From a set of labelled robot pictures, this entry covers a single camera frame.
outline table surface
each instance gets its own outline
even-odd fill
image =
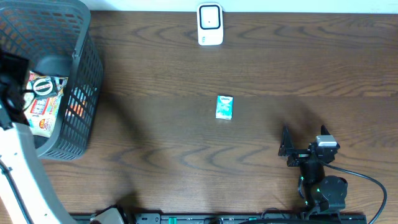
[[[197,43],[195,13],[92,12],[105,67],[90,145],[43,161],[69,212],[119,202],[165,213],[304,206],[300,175],[278,157],[282,126],[306,147],[325,124],[333,165],[370,175],[398,219],[398,15],[225,13],[224,42]],[[233,119],[215,119],[217,95]],[[370,220],[382,192],[348,181],[346,212]],[[0,205],[0,223],[10,219]]]

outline small blue box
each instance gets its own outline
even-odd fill
[[[217,96],[216,118],[232,119],[232,96]]]

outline white wall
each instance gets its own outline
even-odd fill
[[[201,0],[81,0],[91,10],[196,11]],[[398,0],[218,0],[225,12],[398,14]]]

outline white button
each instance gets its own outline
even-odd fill
[[[201,26],[204,29],[217,29],[220,26],[219,9],[216,6],[202,6],[200,8]]]

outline perforated basket wall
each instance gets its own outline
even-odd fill
[[[76,159],[86,150],[103,81],[89,24],[79,0],[0,0],[2,49],[28,58],[31,70],[69,77],[51,137],[35,138],[42,158]]]

